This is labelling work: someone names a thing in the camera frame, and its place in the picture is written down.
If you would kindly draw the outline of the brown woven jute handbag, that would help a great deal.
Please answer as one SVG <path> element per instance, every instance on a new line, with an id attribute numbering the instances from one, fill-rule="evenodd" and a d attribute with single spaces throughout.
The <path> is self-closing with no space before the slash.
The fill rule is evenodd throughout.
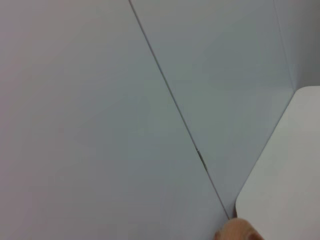
<path id="1" fill-rule="evenodd" d="M 219 229 L 213 240 L 265 240 L 245 219 L 232 218 Z"/>

